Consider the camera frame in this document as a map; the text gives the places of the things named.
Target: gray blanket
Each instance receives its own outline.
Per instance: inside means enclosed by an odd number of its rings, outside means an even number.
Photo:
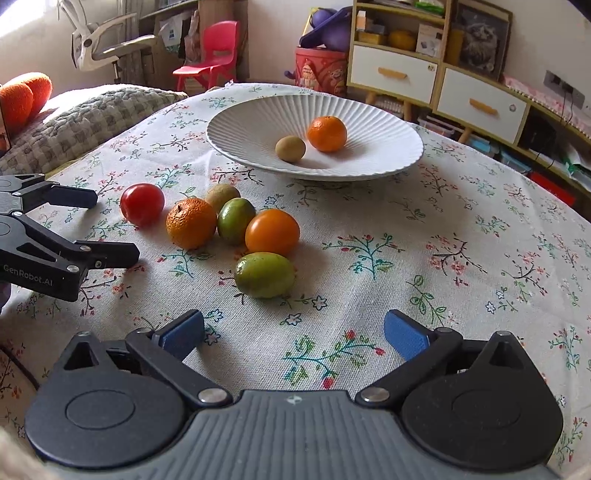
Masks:
[[[182,92],[138,85],[103,85],[62,93],[12,138],[12,148],[0,158],[0,174],[47,173],[185,98]]]

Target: tomato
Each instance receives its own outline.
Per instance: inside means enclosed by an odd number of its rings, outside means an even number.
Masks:
[[[160,217],[164,208],[164,193],[151,183],[137,183],[121,196],[121,213],[135,226],[147,226]]]
[[[283,210],[263,210],[248,224],[245,243],[249,252],[270,252],[285,257],[300,241],[300,226]]]

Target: office chair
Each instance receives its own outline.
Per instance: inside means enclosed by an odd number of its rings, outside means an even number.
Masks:
[[[81,37],[82,45],[78,58],[76,58],[74,53],[74,40],[72,37],[72,61],[76,65],[76,68],[83,72],[100,69],[110,63],[115,69],[115,83],[121,83],[121,77],[119,75],[121,68],[117,64],[119,59],[144,48],[150,48],[156,44],[157,38],[154,35],[144,35],[143,37],[128,40],[109,47],[106,50],[99,51],[97,48],[100,36],[111,27],[124,24],[130,18],[135,17],[137,13],[121,15],[120,17],[107,20],[100,25],[93,25],[88,24],[86,21],[86,14],[81,0],[58,0],[58,4],[59,8],[66,14],[70,23],[76,29],[74,35],[78,34]]]

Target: ribbed white bowl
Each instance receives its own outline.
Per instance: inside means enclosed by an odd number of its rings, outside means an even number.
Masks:
[[[287,135],[306,139],[318,116],[334,115],[347,127],[345,147],[323,154],[306,141],[296,164],[280,160],[275,144]],[[270,96],[219,112],[207,126],[207,140],[232,160],[299,179],[351,181],[394,174],[423,154],[423,142],[402,120],[364,103],[332,95]]]

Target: blue gripper pad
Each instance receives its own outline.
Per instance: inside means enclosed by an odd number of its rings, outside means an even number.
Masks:
[[[403,316],[395,310],[390,310],[384,319],[384,336],[388,343],[408,362],[429,347],[429,337],[426,334],[429,330],[418,325],[424,329],[423,332],[420,331],[410,323],[415,323],[413,320],[406,320],[404,317],[406,315]]]
[[[203,342],[205,337],[205,321],[198,310],[187,312],[187,317],[169,332],[162,335],[158,345],[181,362],[186,356]]]

